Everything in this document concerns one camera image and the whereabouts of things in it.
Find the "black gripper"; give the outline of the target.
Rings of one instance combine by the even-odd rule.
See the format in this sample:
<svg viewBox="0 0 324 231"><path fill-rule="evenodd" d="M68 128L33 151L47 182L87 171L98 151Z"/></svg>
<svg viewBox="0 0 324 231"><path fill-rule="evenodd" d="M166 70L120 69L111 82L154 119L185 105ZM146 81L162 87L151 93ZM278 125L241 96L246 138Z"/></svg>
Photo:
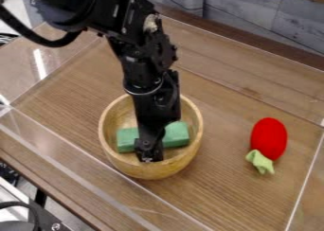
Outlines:
<svg viewBox="0 0 324 231"><path fill-rule="evenodd" d="M164 128L181 118L178 72L168 69L150 81L148 86L138 75L124 74L123 86L135 109L139 132L134 140L136 158L143 163L160 162Z"/></svg>

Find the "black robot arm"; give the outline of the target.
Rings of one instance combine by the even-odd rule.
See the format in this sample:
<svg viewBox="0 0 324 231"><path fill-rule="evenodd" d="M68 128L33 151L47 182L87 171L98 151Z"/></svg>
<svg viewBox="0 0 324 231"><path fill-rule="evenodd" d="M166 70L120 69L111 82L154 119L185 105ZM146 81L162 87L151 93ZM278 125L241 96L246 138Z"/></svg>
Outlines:
<svg viewBox="0 0 324 231"><path fill-rule="evenodd" d="M45 23L61 30L51 40L35 33L0 4L0 20L29 41L64 47L94 31L108 41L123 69L123 87L135 110L139 136L134 150L142 162L163 160L166 126L181 118L179 77L171 69L177 46L164 33L150 0L35 0Z"/></svg>

